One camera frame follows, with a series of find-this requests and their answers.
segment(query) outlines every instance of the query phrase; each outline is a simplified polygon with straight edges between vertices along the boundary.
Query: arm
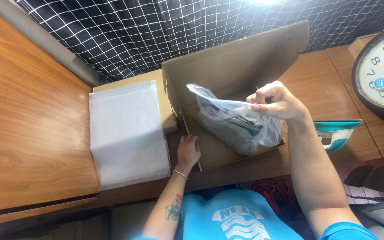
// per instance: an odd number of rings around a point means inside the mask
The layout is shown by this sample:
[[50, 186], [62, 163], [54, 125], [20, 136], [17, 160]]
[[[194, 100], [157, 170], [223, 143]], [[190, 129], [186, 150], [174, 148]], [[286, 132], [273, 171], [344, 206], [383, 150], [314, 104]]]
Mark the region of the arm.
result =
[[360, 224], [349, 208], [339, 176], [307, 108], [279, 81], [247, 98], [251, 109], [285, 119], [291, 179], [297, 200], [317, 237], [336, 222]]
[[[180, 139], [178, 147], [178, 164], [175, 170], [188, 176], [192, 167], [201, 156], [195, 142], [198, 137], [188, 135]], [[158, 240], [172, 240], [180, 219], [180, 207], [183, 202], [183, 191], [186, 178], [173, 172], [163, 193], [158, 198], [143, 229], [142, 237]]]

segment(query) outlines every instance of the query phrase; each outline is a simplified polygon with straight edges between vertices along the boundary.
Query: blue t-shirt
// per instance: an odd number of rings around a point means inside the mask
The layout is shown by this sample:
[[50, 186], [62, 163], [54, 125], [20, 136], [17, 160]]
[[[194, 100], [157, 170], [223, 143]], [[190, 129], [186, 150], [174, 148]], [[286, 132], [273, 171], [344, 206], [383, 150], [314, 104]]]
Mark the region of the blue t-shirt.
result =
[[[229, 189], [205, 201], [184, 196], [178, 240], [303, 240], [281, 221], [260, 194]], [[352, 222], [329, 226], [320, 240], [376, 240], [364, 227]]]

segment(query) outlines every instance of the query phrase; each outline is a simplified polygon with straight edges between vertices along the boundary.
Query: box flap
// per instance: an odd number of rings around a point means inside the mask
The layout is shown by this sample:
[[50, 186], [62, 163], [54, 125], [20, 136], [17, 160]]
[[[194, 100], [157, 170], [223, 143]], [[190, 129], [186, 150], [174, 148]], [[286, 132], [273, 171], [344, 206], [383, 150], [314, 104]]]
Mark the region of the box flap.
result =
[[[177, 95], [174, 97], [169, 93], [168, 97], [172, 104], [178, 101], [180, 105], [176, 107], [173, 104], [174, 110], [177, 112], [179, 108], [185, 110], [194, 105], [196, 97], [186, 88], [187, 83], [206, 87], [221, 99], [245, 90], [253, 84], [269, 58], [270, 61], [277, 58], [278, 63], [282, 63], [281, 59], [285, 57], [283, 51], [290, 52], [291, 49], [282, 50], [277, 46], [285, 43], [286, 39], [291, 40], [290, 44], [294, 46], [295, 52], [303, 51], [309, 40], [309, 22], [280, 27], [164, 62], [162, 68], [167, 77], [167, 87], [171, 83]], [[272, 54], [274, 51], [281, 55], [275, 56]], [[291, 61], [287, 62], [288, 64], [283, 63], [288, 65], [286, 68], [292, 64]], [[280, 69], [285, 71], [285, 66], [267, 68], [271, 71], [268, 74], [274, 76], [283, 73], [273, 73]]]

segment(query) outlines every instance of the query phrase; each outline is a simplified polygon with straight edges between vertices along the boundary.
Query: left hand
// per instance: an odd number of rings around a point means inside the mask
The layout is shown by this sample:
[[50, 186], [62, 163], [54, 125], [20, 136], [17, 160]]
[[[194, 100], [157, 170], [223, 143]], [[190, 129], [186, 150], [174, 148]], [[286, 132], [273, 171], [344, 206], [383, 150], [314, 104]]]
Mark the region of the left hand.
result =
[[201, 152], [199, 146], [195, 145], [197, 136], [187, 135], [182, 136], [177, 148], [178, 163], [175, 170], [188, 176], [192, 167], [198, 162]]

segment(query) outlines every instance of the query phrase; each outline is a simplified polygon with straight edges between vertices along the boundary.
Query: wall clock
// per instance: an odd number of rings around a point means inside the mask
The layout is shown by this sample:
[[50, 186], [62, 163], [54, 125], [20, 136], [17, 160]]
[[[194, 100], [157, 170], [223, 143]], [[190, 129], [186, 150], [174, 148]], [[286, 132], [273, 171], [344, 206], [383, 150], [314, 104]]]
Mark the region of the wall clock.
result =
[[384, 31], [359, 53], [352, 69], [352, 84], [367, 107], [384, 112]]

